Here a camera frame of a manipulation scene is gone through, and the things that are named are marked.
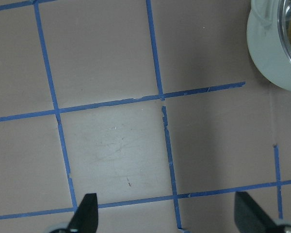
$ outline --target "white container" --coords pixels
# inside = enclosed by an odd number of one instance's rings
[[[291,91],[291,0],[251,0],[247,43],[259,71]]]

